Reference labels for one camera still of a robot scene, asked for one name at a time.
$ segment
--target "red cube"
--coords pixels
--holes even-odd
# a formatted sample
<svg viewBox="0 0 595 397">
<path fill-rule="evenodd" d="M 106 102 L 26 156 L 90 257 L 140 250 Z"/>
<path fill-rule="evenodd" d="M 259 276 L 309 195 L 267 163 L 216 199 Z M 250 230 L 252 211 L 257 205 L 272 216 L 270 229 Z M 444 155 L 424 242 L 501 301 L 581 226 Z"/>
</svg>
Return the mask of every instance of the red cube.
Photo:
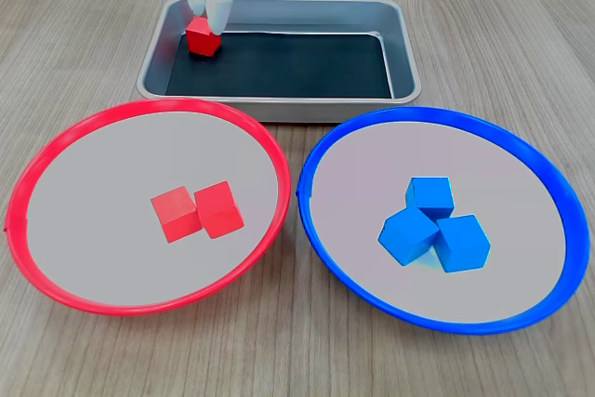
<svg viewBox="0 0 595 397">
<path fill-rule="evenodd" d="M 223 181 L 194 193 L 198 219 L 211 239 L 216 239 L 244 226 L 230 185 Z"/>
<path fill-rule="evenodd" d="M 196 205 L 185 187 L 159 195 L 151 202 L 170 244 L 203 228 Z"/>
<path fill-rule="evenodd" d="M 221 36 L 211 33 L 206 18 L 194 18 L 186 28 L 186 40 L 191 53 L 213 56 L 221 46 Z"/>
</svg>

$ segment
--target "blue rim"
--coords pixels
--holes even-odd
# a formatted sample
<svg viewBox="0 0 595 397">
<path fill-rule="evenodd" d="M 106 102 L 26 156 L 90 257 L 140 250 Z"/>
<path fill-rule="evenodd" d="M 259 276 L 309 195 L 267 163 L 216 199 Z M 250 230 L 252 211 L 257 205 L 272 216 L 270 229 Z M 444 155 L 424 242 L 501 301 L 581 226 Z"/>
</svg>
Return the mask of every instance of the blue rim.
<svg viewBox="0 0 595 397">
<path fill-rule="evenodd" d="M 566 239 L 566 259 L 562 274 L 556 286 L 541 302 L 516 316 L 489 323 L 460 324 L 431 320 L 401 311 L 376 298 L 355 283 L 332 260 L 316 233 L 310 212 L 312 183 L 318 164 L 330 147 L 349 133 L 367 126 L 399 121 L 433 123 L 470 132 L 510 152 L 539 177 L 558 208 Z M 522 329 L 548 318 L 561 308 L 578 289 L 587 272 L 590 252 L 587 217 L 572 186 L 562 173 L 538 150 L 508 130 L 464 113 L 429 107 L 399 107 L 366 113 L 337 126 L 316 145 L 308 157 L 297 186 L 297 198 L 299 214 L 312 246 L 343 284 L 382 311 L 431 330 L 452 334 L 491 335 Z"/>
</svg>

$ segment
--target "silver tray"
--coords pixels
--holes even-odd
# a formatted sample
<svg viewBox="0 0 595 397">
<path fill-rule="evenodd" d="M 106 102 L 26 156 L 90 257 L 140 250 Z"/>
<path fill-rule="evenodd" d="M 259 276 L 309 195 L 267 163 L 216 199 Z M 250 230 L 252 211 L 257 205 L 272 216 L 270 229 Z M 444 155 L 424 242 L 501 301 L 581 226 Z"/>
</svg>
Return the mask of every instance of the silver tray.
<svg viewBox="0 0 595 397">
<path fill-rule="evenodd" d="M 138 89 L 144 97 L 167 97 L 180 38 L 192 17 L 187 0 L 165 4 L 139 75 Z M 364 112 L 405 104 L 420 92 L 403 14 L 389 0 L 234 0 L 225 33 L 369 34 L 380 41 L 388 99 L 200 97 L 227 103 L 260 122 L 340 123 Z"/>
</svg>

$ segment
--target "blue cube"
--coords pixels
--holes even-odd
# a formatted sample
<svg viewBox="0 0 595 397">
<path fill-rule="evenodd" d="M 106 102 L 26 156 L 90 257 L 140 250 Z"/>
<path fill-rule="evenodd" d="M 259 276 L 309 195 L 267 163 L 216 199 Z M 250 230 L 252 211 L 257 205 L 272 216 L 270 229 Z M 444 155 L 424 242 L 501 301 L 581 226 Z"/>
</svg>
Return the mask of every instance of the blue cube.
<svg viewBox="0 0 595 397">
<path fill-rule="evenodd" d="M 403 266 L 426 253 L 436 239 L 438 226 L 417 208 L 406 208 L 387 218 L 378 241 Z"/>
<path fill-rule="evenodd" d="M 440 233 L 434 250 L 445 272 L 477 270 L 485 265 L 490 241 L 475 216 L 441 218 L 436 223 Z"/>
<path fill-rule="evenodd" d="M 455 210 L 455 201 L 446 177 L 417 177 L 411 179 L 405 194 L 407 206 L 414 206 L 422 213 L 437 220 L 449 218 Z"/>
</svg>

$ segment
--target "wood grain surface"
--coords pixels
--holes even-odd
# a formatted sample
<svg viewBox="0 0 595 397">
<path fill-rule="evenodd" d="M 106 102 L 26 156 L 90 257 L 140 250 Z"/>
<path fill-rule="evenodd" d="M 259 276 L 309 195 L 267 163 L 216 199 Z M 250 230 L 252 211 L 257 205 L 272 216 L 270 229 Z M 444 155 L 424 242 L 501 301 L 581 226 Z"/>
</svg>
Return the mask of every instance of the wood grain surface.
<svg viewBox="0 0 595 397">
<path fill-rule="evenodd" d="M 43 145 L 139 99 L 165 0 L 0 0 L 1 219 Z M 418 105 L 515 132 L 570 180 L 595 225 L 595 0 L 393 0 L 409 28 Z M 330 127 L 275 126 L 294 185 Z M 541 324 L 454 337 L 390 318 L 317 258 L 292 202 L 239 281 L 178 311 L 107 318 L 37 292 L 0 241 L 0 397 L 593 396 L 595 275 Z"/>
</svg>

